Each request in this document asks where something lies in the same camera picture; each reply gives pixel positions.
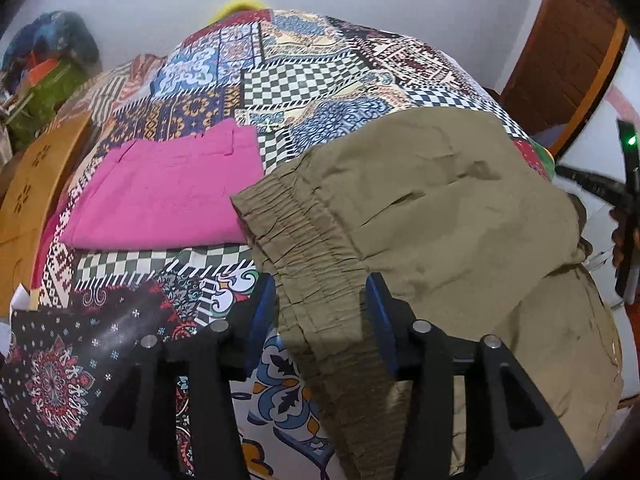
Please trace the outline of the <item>olive green pants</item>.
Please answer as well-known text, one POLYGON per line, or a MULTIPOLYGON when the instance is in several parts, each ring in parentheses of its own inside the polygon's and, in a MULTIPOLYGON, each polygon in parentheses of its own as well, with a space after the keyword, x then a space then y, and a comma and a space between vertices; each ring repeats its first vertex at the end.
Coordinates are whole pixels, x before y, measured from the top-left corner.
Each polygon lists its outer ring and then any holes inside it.
POLYGON ((232 200, 280 300, 279 334, 351 479, 388 479, 410 387, 378 354, 362 290, 446 334, 500 337, 584 464, 622 392, 610 309, 584 268, 586 212, 493 114, 402 110, 285 162, 232 200))

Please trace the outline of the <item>brown wooden door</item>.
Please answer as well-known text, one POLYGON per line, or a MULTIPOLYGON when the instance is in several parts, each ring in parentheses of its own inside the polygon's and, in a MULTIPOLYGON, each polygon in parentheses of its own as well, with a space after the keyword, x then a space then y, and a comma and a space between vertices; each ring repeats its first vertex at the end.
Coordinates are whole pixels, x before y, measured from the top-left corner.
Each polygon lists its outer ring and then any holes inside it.
POLYGON ((560 157, 596 109, 620 64, 627 27, 610 0, 541 0, 500 103, 560 157))

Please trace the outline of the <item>folded pink garment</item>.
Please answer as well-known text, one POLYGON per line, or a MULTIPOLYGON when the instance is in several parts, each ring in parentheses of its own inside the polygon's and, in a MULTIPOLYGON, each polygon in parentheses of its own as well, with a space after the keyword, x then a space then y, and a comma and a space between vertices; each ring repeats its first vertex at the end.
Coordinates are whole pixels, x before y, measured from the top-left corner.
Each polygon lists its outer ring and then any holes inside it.
POLYGON ((242 244, 231 199, 263 175, 255 128, 231 118, 194 136, 128 141, 96 167, 61 240, 88 250, 242 244))

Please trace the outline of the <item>pile of clothes and bags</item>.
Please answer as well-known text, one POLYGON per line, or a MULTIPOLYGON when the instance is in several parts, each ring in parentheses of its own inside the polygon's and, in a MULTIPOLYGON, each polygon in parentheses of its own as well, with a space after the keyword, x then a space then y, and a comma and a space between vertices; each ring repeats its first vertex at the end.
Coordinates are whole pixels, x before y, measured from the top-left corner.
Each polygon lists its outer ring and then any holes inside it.
POLYGON ((1 58, 1 127, 12 151, 24 150, 101 67, 96 40, 78 13, 43 13, 22 27, 1 58))

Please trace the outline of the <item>yellow pillow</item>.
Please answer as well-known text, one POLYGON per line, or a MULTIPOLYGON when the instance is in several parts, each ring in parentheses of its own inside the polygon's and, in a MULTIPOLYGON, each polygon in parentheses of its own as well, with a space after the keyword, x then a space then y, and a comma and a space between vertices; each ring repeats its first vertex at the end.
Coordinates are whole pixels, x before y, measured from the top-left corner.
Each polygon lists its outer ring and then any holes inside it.
POLYGON ((230 18, 235 13, 245 11, 261 11, 268 6, 262 0, 228 0, 209 19, 208 24, 214 24, 225 18, 230 18))

